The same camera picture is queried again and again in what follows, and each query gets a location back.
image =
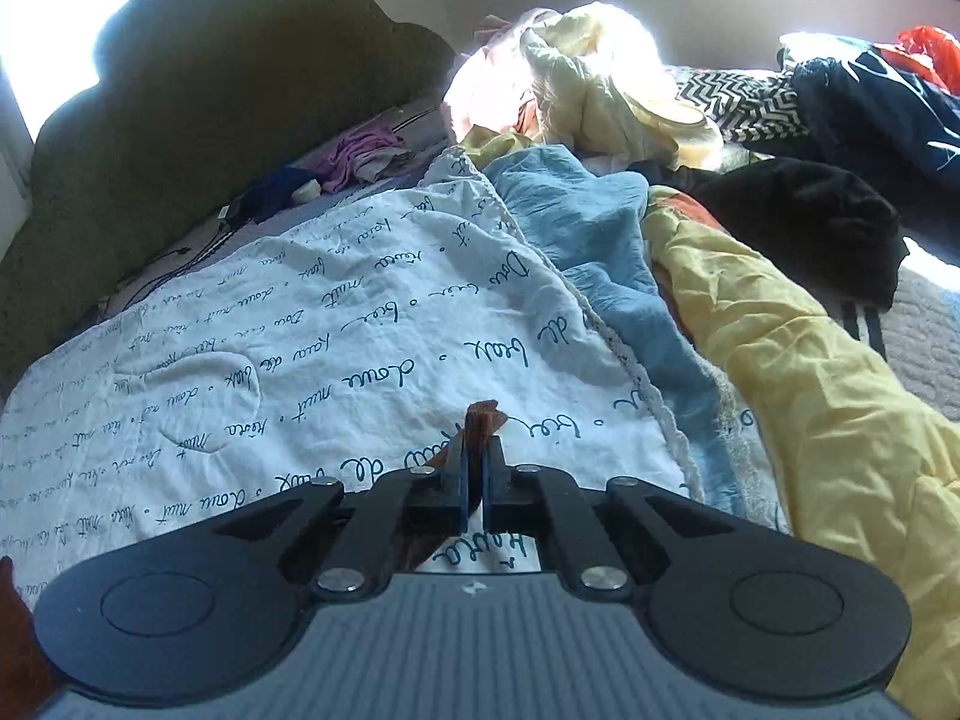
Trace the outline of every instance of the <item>white blanket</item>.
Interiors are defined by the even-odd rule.
[[[37,362],[0,420],[0,554],[32,605],[79,560],[316,474],[363,490],[423,464],[489,398],[510,464],[686,489],[645,371],[453,148],[421,188],[248,245]],[[473,533],[425,567],[536,550]]]

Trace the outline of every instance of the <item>upholstered headboard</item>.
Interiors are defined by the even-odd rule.
[[[0,263],[0,394],[213,209],[452,59],[373,0],[130,0],[99,37],[100,82],[37,138],[32,215]]]

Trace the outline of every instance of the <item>purple cloth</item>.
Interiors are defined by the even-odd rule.
[[[303,167],[317,174],[323,191],[339,191],[353,177],[353,161],[356,157],[375,148],[395,146],[397,143],[402,141],[390,127],[380,125],[357,129],[341,135],[333,149],[314,157]]]

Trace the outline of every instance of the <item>yellow fabric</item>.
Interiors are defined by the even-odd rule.
[[[910,644],[890,693],[960,717],[960,431],[805,290],[726,233],[654,208],[643,222],[698,351],[757,415],[794,533],[904,591]]]
[[[534,142],[520,132],[505,132],[501,135],[486,127],[480,127],[479,124],[474,124],[460,145],[464,147],[464,151],[467,151],[467,156],[476,165],[477,170],[483,170],[497,157],[512,154],[522,148],[530,148]]]

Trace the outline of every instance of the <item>metal screw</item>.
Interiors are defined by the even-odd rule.
[[[594,590],[618,590],[627,584],[628,579],[623,571],[612,565],[594,565],[580,575],[580,581]]]
[[[363,574],[352,568],[328,568],[317,577],[321,589],[331,592],[353,592],[363,586]]]

